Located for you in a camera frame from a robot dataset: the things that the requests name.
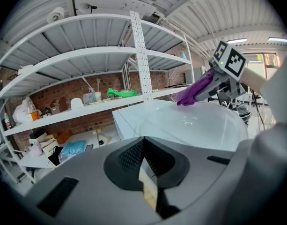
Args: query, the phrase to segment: shelving unit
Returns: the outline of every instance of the shelving unit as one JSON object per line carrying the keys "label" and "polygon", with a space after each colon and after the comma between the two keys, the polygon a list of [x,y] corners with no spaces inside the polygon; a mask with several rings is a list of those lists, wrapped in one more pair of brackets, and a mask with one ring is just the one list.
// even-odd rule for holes
{"label": "shelving unit", "polygon": [[[131,38],[127,46],[123,46],[123,39],[130,30]],[[189,60],[165,54],[180,43],[185,44]],[[184,89],[171,88],[152,93],[150,71],[167,71],[190,64],[193,76],[186,37],[143,21],[139,14],[133,11],[130,11],[130,16],[90,14],[69,17],[48,24],[15,44],[0,58],[0,67],[18,70],[21,66],[34,66],[5,86],[0,91],[0,99],[30,96],[82,76],[121,73],[127,61],[134,55],[140,75],[141,94],[85,106],[83,109],[68,110],[7,131],[3,130],[0,121],[0,130],[9,150],[12,149],[6,138],[8,135],[124,105],[150,101]]]}

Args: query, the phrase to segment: green object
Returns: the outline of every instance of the green object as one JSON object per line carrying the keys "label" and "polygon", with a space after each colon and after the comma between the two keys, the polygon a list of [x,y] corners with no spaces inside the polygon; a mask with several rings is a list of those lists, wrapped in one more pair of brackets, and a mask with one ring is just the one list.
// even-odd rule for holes
{"label": "green object", "polygon": [[119,92],[117,90],[113,90],[112,88],[108,88],[108,91],[107,91],[107,95],[114,95],[114,96],[119,96],[123,98],[132,97],[132,96],[135,96],[136,94],[138,94],[138,92],[134,90]]}

